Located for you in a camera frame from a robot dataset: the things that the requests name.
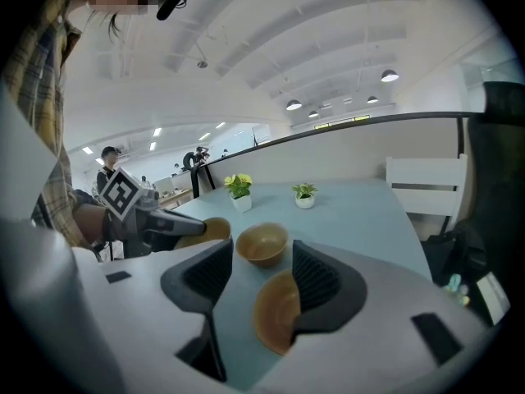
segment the table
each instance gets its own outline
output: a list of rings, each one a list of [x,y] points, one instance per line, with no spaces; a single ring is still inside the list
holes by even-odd
[[[158,203],[162,208],[173,209],[179,207],[179,200],[184,198],[186,195],[193,194],[193,190],[178,190],[173,195],[168,195],[167,197],[162,197],[158,200]]]
[[[253,208],[235,210],[224,188],[214,190],[176,209],[197,219],[223,217],[234,240],[260,222],[278,222],[289,232],[285,259],[278,266],[259,269],[234,253],[231,278],[213,315],[227,385],[252,387],[281,358],[255,335],[253,304],[264,283],[291,268],[294,239],[332,245],[409,268],[431,280],[425,254],[412,223],[391,188],[381,180],[321,181],[315,183],[316,204],[302,210],[295,205],[292,184],[252,186]]]

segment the wooden bowl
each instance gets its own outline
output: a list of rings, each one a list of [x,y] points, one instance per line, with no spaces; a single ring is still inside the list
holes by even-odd
[[[276,274],[262,287],[253,309],[253,325],[260,341],[284,355],[291,347],[294,321],[301,314],[299,289],[291,269]]]
[[[230,223],[223,218],[210,218],[204,221],[206,231],[202,235],[183,236],[175,245],[175,249],[202,244],[214,240],[227,240],[231,236]]]
[[[237,254],[256,266],[269,268],[278,264],[288,244],[288,232],[277,223],[260,223],[240,234],[235,244]]]

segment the person in plaid shirt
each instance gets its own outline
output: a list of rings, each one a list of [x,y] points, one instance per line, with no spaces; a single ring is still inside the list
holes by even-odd
[[[80,39],[80,32],[67,16],[85,4],[95,11],[134,14],[144,0],[46,0],[25,28],[4,67],[2,79],[25,119],[57,157],[34,208],[34,222],[59,231],[71,246],[90,249],[103,240],[106,209],[73,190],[70,162],[62,142],[62,71]],[[118,31],[115,15],[111,29]],[[125,234],[121,225],[118,221],[112,224],[112,238],[122,239]]]

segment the person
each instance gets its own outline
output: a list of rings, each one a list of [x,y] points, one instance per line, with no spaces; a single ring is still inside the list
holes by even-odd
[[[98,170],[97,174],[97,190],[99,195],[102,194],[102,190],[109,180],[112,179],[112,176],[115,173],[115,164],[118,160],[118,152],[119,150],[117,148],[107,146],[100,154],[100,158],[104,161],[104,166]]]
[[[206,162],[203,162],[205,161],[205,154],[208,153],[208,148],[204,148],[204,147],[201,147],[199,146],[197,149],[196,149],[196,152],[195,152],[195,155],[194,155],[194,165],[197,165],[198,163],[200,164],[204,164]]]
[[[142,181],[140,182],[140,186],[142,188],[145,188],[146,190],[152,190],[153,186],[149,183],[149,181],[146,179],[145,175],[142,175]]]
[[[80,32],[67,17],[75,9],[89,5],[94,11],[112,14],[110,30],[117,33],[116,13],[137,14],[144,6],[139,1],[144,0],[46,0],[36,18],[25,27],[2,72],[11,99],[57,158],[32,219],[37,226],[51,227],[63,234],[70,246],[91,249],[107,236],[121,240],[126,233],[104,206],[86,203],[71,184],[70,161],[62,134],[62,71]]]

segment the white pot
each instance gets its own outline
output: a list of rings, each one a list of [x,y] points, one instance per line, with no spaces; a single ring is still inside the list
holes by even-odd
[[[240,199],[231,199],[231,202],[241,213],[248,212],[252,208],[252,197],[245,195]]]
[[[308,197],[307,199],[298,199],[296,197],[295,203],[299,208],[312,208],[315,204],[315,197],[313,195],[310,195],[310,197]]]

